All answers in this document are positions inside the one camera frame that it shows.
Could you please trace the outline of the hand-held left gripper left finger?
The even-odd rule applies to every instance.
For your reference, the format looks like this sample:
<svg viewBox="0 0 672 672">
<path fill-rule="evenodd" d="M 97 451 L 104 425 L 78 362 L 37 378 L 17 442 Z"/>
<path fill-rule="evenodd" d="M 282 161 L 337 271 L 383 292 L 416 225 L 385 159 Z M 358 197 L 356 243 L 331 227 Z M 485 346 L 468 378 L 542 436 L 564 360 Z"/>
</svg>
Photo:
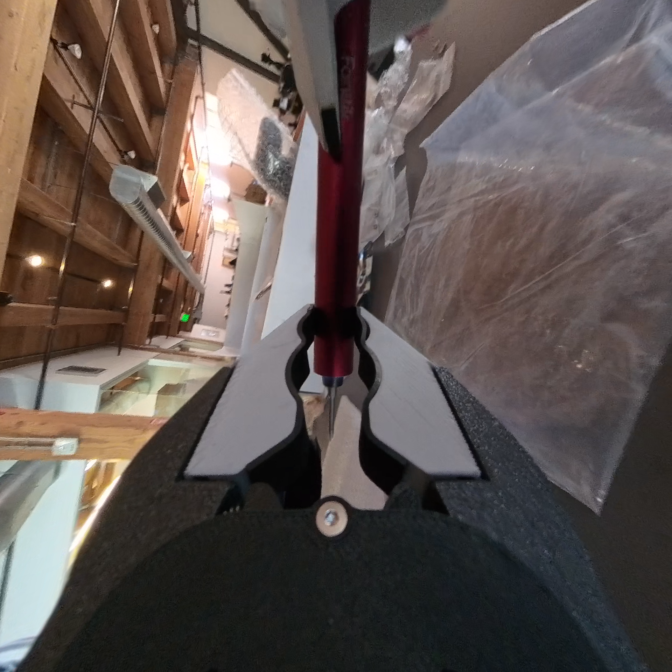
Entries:
<svg viewBox="0 0 672 672">
<path fill-rule="evenodd" d="M 314 307 L 242 353 L 183 471 L 186 479 L 321 479 L 299 391 L 310 374 Z"/>
</svg>

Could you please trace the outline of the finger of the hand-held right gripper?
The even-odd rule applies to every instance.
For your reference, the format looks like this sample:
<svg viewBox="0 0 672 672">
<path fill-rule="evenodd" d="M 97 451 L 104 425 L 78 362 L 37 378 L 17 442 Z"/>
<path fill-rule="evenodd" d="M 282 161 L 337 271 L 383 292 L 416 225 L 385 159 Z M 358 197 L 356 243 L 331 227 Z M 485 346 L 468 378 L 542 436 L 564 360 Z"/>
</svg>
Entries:
<svg viewBox="0 0 672 672">
<path fill-rule="evenodd" d="M 298 93 L 323 149 L 341 153 L 335 18 L 342 1 L 284 1 Z"/>
</svg>

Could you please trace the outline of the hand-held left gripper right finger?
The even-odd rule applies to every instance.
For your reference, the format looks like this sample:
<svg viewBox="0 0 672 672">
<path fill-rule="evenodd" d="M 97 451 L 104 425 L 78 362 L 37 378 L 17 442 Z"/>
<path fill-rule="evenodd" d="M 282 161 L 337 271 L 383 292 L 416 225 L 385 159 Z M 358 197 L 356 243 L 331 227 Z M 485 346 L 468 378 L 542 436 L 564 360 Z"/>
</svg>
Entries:
<svg viewBox="0 0 672 672">
<path fill-rule="evenodd" d="M 359 462 L 369 478 L 481 478 L 482 469 L 429 360 L 358 309 Z"/>
</svg>

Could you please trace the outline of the red electric screwdriver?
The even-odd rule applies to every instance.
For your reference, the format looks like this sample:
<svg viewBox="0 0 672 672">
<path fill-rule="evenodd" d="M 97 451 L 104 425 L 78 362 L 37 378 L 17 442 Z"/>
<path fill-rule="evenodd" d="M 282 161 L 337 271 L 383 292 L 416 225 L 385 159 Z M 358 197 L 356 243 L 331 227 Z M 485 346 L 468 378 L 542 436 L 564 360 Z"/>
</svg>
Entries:
<svg viewBox="0 0 672 672">
<path fill-rule="evenodd" d="M 370 6 L 348 1 L 335 13 L 337 105 L 323 114 L 330 145 L 318 151 L 314 368 L 327 388 L 330 436 L 337 388 L 354 369 Z"/>
</svg>

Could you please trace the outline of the bubble wrap roll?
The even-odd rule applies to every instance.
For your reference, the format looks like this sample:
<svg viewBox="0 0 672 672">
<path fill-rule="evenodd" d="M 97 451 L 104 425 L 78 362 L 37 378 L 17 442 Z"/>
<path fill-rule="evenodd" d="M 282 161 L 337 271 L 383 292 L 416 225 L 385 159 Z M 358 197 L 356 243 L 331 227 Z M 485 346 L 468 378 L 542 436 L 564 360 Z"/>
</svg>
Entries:
<svg viewBox="0 0 672 672">
<path fill-rule="evenodd" d="M 218 83 L 217 114 L 234 163 L 273 197 L 289 200 L 298 147 L 290 130 L 237 69 Z"/>
</svg>

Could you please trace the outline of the large clear plastic bag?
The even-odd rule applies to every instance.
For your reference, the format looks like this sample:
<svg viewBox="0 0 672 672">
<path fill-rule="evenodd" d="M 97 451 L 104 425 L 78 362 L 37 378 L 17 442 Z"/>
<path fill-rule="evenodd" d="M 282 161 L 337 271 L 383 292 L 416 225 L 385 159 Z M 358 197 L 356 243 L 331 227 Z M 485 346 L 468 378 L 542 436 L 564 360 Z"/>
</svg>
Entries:
<svg viewBox="0 0 672 672">
<path fill-rule="evenodd" d="M 423 147 L 385 322 L 599 514 L 671 342 L 671 2 L 588 1 Z"/>
</svg>

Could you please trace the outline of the metal ceiling light fixture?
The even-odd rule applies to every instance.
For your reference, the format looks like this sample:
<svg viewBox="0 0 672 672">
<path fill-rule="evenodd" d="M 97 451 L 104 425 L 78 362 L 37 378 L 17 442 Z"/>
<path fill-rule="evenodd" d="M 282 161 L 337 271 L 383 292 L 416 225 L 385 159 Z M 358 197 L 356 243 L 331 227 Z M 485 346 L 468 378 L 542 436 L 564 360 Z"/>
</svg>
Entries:
<svg viewBox="0 0 672 672">
<path fill-rule="evenodd" d="M 165 194 L 158 177 L 127 164 L 118 164 L 113 168 L 109 190 L 126 214 L 153 240 L 165 260 L 198 293 L 205 293 L 201 277 L 191 266 L 190 253 L 181 248 L 161 210 Z"/>
</svg>

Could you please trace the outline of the silver ceiling duct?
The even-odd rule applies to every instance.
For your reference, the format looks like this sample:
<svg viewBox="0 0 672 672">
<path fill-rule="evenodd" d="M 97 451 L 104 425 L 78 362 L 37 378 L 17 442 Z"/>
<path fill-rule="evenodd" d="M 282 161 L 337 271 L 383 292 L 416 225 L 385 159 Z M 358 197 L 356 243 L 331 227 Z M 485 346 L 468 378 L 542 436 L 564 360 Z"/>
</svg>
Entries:
<svg viewBox="0 0 672 672">
<path fill-rule="evenodd" d="M 60 471 L 57 461 L 18 460 L 1 475 L 1 553 L 9 549 Z"/>
</svg>

